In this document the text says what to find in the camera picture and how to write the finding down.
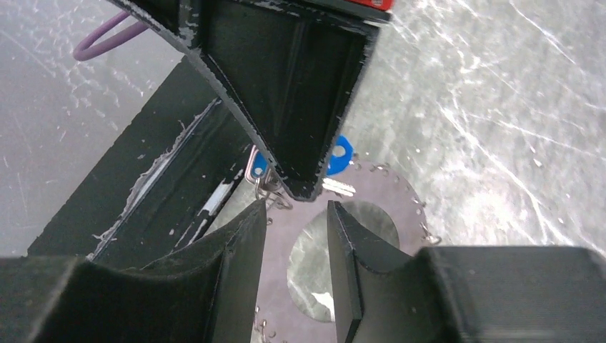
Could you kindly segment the numbered metal ring disc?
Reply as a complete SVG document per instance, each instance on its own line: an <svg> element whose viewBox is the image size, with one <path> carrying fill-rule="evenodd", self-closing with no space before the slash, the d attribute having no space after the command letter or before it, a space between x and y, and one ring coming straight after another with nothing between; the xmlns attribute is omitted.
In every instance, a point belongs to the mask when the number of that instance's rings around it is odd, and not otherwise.
<svg viewBox="0 0 606 343"><path fill-rule="evenodd" d="M355 161L331 177L353 197L322 190L293 209L267 206L267 232L253 330L259 342L346 342L362 320L354 238L390 272L441 238L427 226L424 202L387 164Z"/></svg>

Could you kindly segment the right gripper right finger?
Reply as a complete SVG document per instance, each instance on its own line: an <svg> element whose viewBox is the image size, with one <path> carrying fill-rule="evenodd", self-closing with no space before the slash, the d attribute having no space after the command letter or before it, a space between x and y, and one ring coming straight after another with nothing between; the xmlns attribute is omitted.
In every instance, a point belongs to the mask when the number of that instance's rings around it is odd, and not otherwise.
<svg viewBox="0 0 606 343"><path fill-rule="evenodd" d="M582 247L425 247L379 272L353 240L364 302L346 342L603 342L605 259Z"/></svg>

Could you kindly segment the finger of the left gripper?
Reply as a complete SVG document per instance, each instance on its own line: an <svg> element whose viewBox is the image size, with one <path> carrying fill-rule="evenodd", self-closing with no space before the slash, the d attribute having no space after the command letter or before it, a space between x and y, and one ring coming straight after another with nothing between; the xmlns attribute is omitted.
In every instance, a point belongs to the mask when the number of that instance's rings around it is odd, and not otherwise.
<svg viewBox="0 0 606 343"><path fill-rule="evenodd" d="M116 5L190 60L291 198L317 198L388 10L358 1Z"/></svg>

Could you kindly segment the bunch of steel keyrings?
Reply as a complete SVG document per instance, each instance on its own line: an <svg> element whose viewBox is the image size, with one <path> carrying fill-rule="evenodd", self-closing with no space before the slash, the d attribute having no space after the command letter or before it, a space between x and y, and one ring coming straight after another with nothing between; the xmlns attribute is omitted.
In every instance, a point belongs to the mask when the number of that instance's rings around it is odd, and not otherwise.
<svg viewBox="0 0 606 343"><path fill-rule="evenodd" d="M266 205L271 208L291 210L293 205L285 195L281 193L282 185L280 181L267 173L255 180L255 196L257 200L264 200Z"/></svg>

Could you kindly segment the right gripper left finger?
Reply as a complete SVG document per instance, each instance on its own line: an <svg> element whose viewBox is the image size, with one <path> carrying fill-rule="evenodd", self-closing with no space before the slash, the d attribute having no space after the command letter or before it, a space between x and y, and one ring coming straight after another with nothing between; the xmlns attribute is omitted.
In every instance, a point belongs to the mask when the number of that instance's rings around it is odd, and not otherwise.
<svg viewBox="0 0 606 343"><path fill-rule="evenodd" d="M3 342L249 342L267 229L251 203L144 268L80 257L1 260Z"/></svg>

